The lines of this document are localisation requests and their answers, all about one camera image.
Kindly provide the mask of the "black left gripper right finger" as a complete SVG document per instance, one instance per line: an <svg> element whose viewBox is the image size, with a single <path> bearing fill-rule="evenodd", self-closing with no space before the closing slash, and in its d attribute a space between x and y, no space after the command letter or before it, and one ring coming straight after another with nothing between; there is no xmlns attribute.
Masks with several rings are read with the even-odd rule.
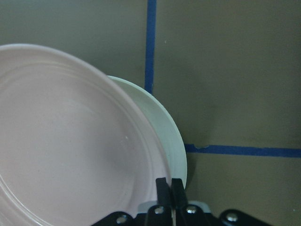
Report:
<svg viewBox="0 0 301 226"><path fill-rule="evenodd" d="M211 226L207 213L196 204L188 202L180 178L173 178L171 183L172 197L175 209L176 226Z"/></svg>

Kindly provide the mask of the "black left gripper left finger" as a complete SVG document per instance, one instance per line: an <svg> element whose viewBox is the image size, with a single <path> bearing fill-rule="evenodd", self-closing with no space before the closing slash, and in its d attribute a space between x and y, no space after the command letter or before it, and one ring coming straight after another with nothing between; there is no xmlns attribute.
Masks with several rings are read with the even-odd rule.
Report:
<svg viewBox="0 0 301 226"><path fill-rule="evenodd" d="M145 226L172 226L172 201L166 178L156 179L157 204L151 206L145 217Z"/></svg>

